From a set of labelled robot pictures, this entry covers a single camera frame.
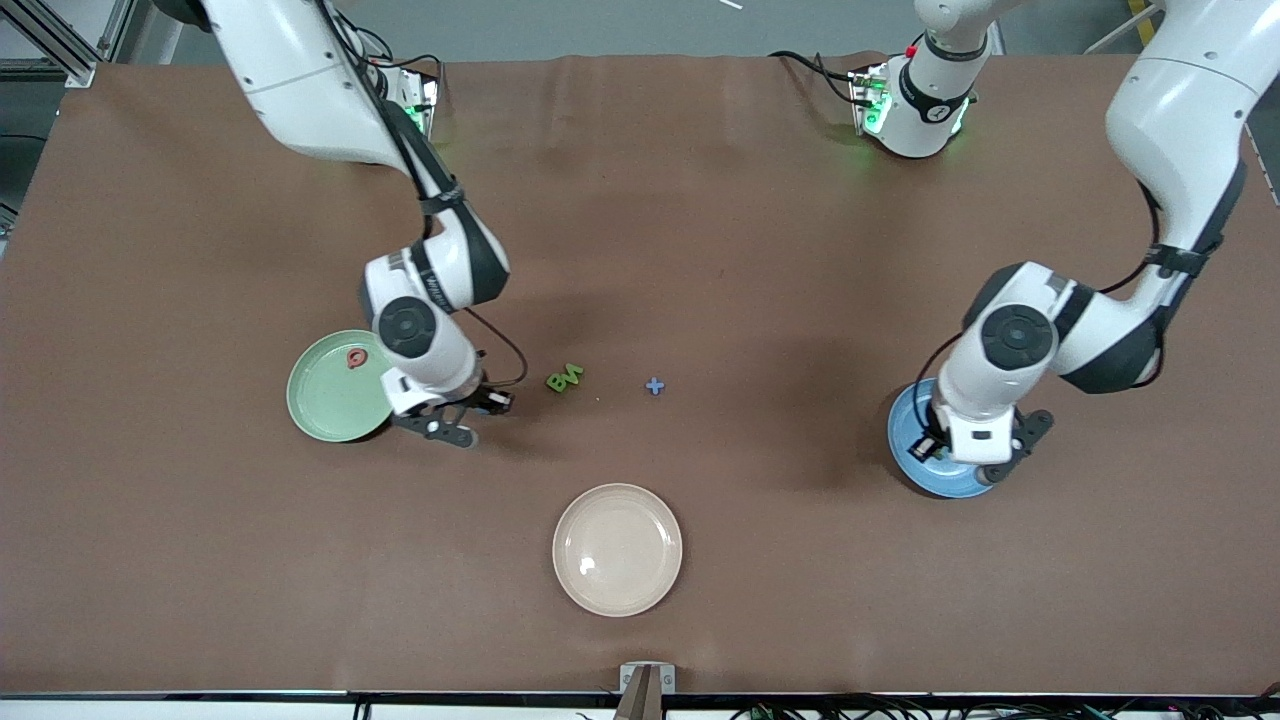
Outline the blue plate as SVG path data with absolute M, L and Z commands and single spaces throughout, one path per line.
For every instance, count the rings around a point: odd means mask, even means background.
M 991 492 L 977 479 L 978 466 L 940 461 L 936 456 L 918 462 L 908 452 L 909 446 L 924 436 L 919 420 L 925 419 L 936 378 L 927 378 L 905 388 L 893 401 L 887 420 L 890 452 L 908 482 L 927 495 L 941 498 L 974 498 Z

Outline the green plate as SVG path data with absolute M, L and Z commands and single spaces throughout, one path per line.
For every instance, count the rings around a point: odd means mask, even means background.
M 346 366 L 346 352 L 364 347 L 367 363 Z M 381 389 L 390 363 L 370 331 L 330 333 L 310 345 L 291 370 L 285 389 L 288 413 L 306 436 L 329 443 L 362 439 L 387 424 L 393 414 Z

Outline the beige plate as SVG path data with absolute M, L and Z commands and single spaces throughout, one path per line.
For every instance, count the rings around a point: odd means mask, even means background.
M 552 564 L 563 592 L 602 618 L 632 618 L 672 591 L 684 561 L 675 512 L 654 492 L 609 483 L 581 493 L 562 512 Z

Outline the brown table cover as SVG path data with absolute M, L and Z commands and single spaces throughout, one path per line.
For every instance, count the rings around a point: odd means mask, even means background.
M 911 491 L 884 438 L 995 269 L 1140 260 L 1103 128 L 1129 65 L 993 59 L 924 161 L 772 59 L 453 65 L 433 136 L 531 365 L 471 450 L 285 410 L 300 354 L 361 324 L 365 263 L 421 231 L 413 186 L 282 147 L 223 67 L 102 68 L 0 261 L 0 692 L 595 691 L 641 659 L 687 692 L 1279 682 L 1280 209 L 1251 149 L 1157 383 L 1041 383 L 1056 427 L 977 498 Z M 552 564 L 609 483 L 684 537 L 632 618 Z

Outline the metal base connector plate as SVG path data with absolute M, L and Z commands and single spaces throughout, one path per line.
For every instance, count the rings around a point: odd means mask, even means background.
M 435 110 L 439 102 L 439 79 L 435 76 L 424 74 L 408 68 L 399 68 L 396 72 L 396 78 L 398 79 L 396 101 L 417 126 L 420 135 L 430 140 Z
M 890 64 L 886 61 L 860 70 L 850 70 L 847 79 L 854 100 L 852 114 L 858 132 L 879 136 L 893 105 Z

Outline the aluminium frame post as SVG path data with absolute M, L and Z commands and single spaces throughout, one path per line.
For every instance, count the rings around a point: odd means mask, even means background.
M 0 81 L 92 83 L 116 59 L 137 0 L 0 0 Z

